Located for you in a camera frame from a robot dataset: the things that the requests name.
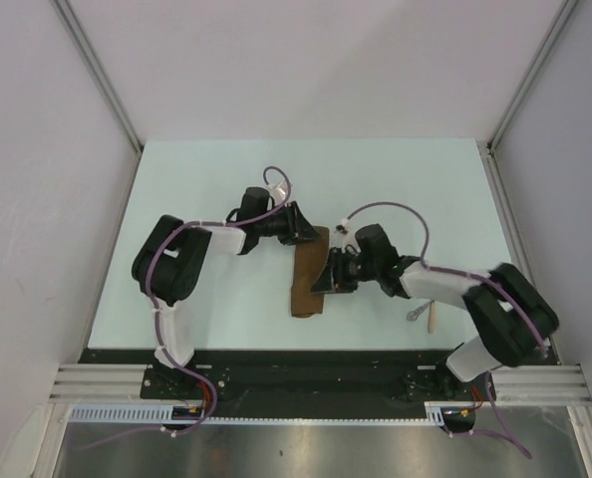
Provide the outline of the brown cloth napkin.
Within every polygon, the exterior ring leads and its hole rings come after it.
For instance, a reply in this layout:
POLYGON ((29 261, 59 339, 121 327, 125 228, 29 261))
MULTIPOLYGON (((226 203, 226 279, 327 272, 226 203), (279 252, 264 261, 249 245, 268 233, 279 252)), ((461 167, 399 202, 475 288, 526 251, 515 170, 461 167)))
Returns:
POLYGON ((292 285, 290 289, 290 315, 308 319, 324 311, 324 296, 311 292, 327 263, 330 231, 315 226, 319 236, 311 242, 295 246, 292 285))

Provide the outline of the silver ornate spoon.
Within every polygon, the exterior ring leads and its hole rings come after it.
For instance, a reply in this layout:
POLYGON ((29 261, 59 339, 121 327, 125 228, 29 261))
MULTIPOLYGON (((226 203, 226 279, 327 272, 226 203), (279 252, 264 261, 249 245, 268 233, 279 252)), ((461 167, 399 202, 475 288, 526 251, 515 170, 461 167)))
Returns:
POLYGON ((421 306, 411 310, 410 312, 407 313, 406 319, 409 322, 415 322, 432 304, 433 304, 433 301, 428 301, 428 302, 422 304, 421 306))

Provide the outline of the silver fork wooden handle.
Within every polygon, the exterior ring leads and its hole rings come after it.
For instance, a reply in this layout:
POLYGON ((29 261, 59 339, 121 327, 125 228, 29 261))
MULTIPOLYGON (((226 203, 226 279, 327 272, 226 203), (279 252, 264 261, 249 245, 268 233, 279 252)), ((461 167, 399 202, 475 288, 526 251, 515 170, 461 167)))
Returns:
POLYGON ((428 314, 428 333, 433 334, 437 326, 437 305, 435 301, 432 301, 429 306, 428 314))

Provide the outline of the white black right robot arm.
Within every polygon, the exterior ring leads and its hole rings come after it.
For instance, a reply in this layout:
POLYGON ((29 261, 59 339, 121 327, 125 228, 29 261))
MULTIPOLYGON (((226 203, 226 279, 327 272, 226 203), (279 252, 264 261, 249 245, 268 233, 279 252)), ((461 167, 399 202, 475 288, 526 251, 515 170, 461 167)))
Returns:
POLYGON ((313 294, 347 294, 375 281, 389 297, 442 303, 468 312, 477 335, 454 349, 437 374, 439 392, 460 399, 473 380, 500 366, 519 367, 559 328, 559 319, 512 264, 481 273, 432 266, 400 255, 384 229, 359 229, 355 243, 332 248, 313 294))

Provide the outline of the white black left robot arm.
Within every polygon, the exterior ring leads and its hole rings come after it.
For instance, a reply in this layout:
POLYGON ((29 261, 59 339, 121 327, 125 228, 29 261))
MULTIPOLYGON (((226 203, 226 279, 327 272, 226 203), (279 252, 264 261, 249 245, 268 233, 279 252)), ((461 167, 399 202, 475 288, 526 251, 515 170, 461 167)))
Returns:
POLYGON ((187 321, 175 316, 176 304, 192 294, 208 255, 246 255, 264 237, 298 246, 321 239, 323 232, 285 192, 248 187, 240 205, 222 222, 189 224, 171 215, 161 216, 137 254, 132 277, 153 300, 154 356, 167 366, 161 383, 173 396, 187 397, 197 386, 196 372, 185 366, 194 355, 194 346, 187 321))

